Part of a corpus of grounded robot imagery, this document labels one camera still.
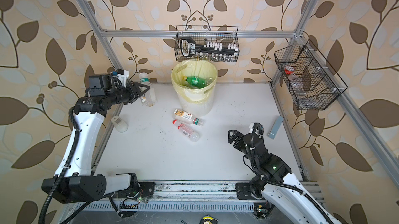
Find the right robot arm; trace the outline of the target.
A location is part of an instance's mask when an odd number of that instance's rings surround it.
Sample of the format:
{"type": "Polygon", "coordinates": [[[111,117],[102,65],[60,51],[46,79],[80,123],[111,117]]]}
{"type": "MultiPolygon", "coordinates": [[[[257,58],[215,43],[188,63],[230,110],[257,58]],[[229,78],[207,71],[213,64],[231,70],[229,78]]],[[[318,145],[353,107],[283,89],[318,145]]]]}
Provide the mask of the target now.
{"type": "Polygon", "coordinates": [[[254,123],[246,135],[229,130],[228,143],[243,153],[244,164],[255,175],[248,183],[236,185],[238,194],[267,200],[296,224],[340,222],[311,196],[280,157],[268,151],[260,123],[254,123]]]}

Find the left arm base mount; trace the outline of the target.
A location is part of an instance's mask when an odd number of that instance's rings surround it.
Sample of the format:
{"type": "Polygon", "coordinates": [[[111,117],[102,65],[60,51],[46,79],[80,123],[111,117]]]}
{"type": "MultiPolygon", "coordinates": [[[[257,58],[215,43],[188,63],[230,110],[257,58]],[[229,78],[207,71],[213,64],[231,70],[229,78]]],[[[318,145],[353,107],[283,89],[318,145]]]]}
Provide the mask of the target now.
{"type": "Polygon", "coordinates": [[[151,198],[155,192],[155,182],[140,181],[138,187],[130,187],[125,190],[116,192],[113,197],[117,199],[136,199],[151,198]]]}

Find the green label clear bottle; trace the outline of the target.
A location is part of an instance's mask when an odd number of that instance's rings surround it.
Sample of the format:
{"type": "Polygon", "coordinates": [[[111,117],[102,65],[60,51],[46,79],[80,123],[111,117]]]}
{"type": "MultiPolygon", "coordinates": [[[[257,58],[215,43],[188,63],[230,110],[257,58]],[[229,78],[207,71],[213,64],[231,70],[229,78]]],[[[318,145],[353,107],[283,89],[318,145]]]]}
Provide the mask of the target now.
{"type": "Polygon", "coordinates": [[[215,80],[213,78],[206,78],[205,79],[205,85],[209,86],[211,85],[215,80]]]}

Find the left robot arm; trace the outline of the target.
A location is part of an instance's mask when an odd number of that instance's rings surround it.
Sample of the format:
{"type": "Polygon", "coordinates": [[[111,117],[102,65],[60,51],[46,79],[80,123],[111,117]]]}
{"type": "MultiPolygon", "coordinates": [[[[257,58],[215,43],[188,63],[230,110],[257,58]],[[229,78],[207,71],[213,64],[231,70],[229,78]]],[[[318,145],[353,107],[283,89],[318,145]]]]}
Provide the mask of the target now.
{"type": "Polygon", "coordinates": [[[140,193],[135,173],[94,176],[92,156],[108,110],[114,105],[134,103],[151,88],[130,81],[126,71],[89,76],[88,81],[85,95],[69,110],[73,129],[62,162],[53,178],[43,180],[42,190],[47,193],[47,198],[39,214],[40,224],[45,223],[53,199],[63,204],[83,203],[82,207],[64,220],[67,224],[92,202],[111,198],[118,191],[140,193]]]}

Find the green soda bottle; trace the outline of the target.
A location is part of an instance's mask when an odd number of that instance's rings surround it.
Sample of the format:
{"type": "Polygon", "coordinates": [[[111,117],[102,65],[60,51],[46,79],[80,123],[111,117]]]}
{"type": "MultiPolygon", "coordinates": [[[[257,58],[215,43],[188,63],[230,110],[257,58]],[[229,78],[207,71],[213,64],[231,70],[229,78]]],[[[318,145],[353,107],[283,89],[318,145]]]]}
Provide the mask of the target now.
{"type": "Polygon", "coordinates": [[[208,86],[208,82],[206,79],[197,76],[184,76],[183,80],[186,81],[189,85],[196,87],[198,89],[202,89],[208,86]]]}

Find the green cap square bottle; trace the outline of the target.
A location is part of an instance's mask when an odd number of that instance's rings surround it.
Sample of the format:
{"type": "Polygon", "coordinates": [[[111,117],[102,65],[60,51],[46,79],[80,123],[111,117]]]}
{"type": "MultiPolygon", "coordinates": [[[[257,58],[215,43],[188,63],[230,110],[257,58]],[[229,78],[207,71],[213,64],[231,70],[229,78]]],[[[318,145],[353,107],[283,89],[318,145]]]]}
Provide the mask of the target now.
{"type": "Polygon", "coordinates": [[[145,88],[145,93],[141,96],[141,103],[143,106],[152,107],[157,103],[155,90],[152,83],[149,80],[149,76],[146,72],[141,72],[139,74],[140,83],[149,86],[150,88],[145,88]]]}

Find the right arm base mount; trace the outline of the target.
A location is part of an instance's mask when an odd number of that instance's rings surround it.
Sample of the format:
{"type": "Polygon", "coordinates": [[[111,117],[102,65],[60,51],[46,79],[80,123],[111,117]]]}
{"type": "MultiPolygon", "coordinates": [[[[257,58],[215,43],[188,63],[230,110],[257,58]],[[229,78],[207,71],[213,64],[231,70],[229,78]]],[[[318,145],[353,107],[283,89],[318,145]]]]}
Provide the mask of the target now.
{"type": "Polygon", "coordinates": [[[239,200],[256,200],[259,197],[259,189],[250,182],[236,183],[235,190],[239,200]]]}

